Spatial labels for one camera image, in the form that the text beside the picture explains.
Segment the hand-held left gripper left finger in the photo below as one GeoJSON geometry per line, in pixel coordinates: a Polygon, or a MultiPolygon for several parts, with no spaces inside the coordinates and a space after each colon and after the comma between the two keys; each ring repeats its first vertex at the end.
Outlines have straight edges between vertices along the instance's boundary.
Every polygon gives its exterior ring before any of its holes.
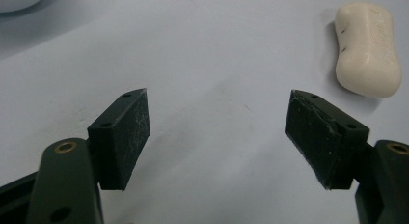
{"type": "Polygon", "coordinates": [[[26,224],[103,224],[100,190],[124,191],[150,136],[146,89],[119,96],[88,127],[41,157],[26,224]]]}

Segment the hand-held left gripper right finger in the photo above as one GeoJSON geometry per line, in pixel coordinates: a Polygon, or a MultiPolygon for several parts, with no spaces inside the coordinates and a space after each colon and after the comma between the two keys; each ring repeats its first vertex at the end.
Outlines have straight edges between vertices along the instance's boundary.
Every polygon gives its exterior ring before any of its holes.
{"type": "Polygon", "coordinates": [[[355,193],[360,224],[409,224],[409,145],[368,143],[369,128],[317,95],[293,90],[285,134],[327,190],[355,193]]]}

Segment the cream soap bar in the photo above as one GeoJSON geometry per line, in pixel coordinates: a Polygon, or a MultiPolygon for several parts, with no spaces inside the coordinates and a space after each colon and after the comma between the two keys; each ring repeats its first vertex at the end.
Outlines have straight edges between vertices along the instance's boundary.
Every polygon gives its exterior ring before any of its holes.
{"type": "Polygon", "coordinates": [[[348,3],[337,10],[335,29],[340,49],[336,77],[342,87],[372,98],[394,95],[402,69],[392,14],[369,2],[348,3]]]}

